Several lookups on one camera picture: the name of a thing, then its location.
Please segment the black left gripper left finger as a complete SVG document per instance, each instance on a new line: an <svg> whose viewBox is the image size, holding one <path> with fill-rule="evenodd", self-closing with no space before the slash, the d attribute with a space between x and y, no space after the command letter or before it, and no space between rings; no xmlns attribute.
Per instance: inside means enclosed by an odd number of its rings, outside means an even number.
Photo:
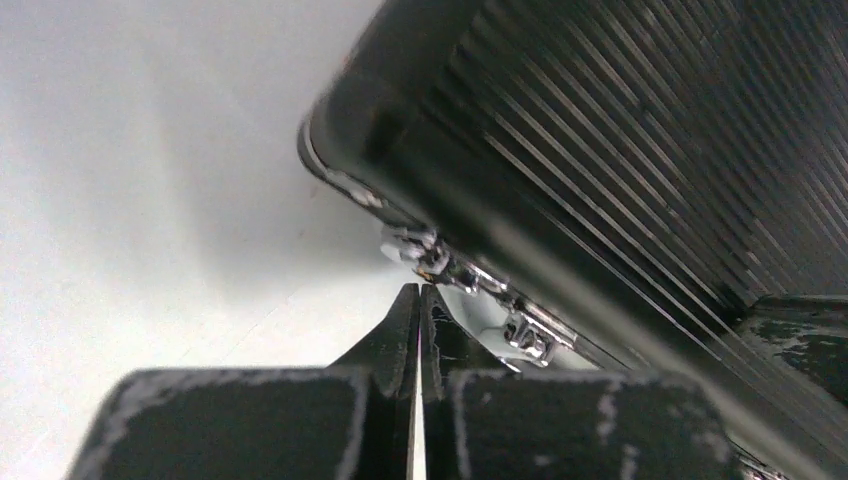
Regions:
<svg viewBox="0 0 848 480"><path fill-rule="evenodd" d="M72 479L408 479L420 290L316 368L134 371L101 404Z"/></svg>

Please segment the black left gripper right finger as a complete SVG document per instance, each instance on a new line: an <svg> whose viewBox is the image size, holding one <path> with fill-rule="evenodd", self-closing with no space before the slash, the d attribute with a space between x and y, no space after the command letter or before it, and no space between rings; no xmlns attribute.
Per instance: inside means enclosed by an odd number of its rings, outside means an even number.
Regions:
<svg viewBox="0 0 848 480"><path fill-rule="evenodd" d="M516 373L474 340L440 292L421 289L430 479L739 479L721 419L672 374Z"/></svg>

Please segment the black aluminium poker case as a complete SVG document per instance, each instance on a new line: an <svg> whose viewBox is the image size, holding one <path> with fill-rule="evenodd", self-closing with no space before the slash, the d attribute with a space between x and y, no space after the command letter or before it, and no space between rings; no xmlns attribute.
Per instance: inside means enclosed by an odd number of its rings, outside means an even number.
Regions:
<svg viewBox="0 0 848 480"><path fill-rule="evenodd" d="M298 142L512 356L682 373L846 477L845 2L388 1Z"/></svg>

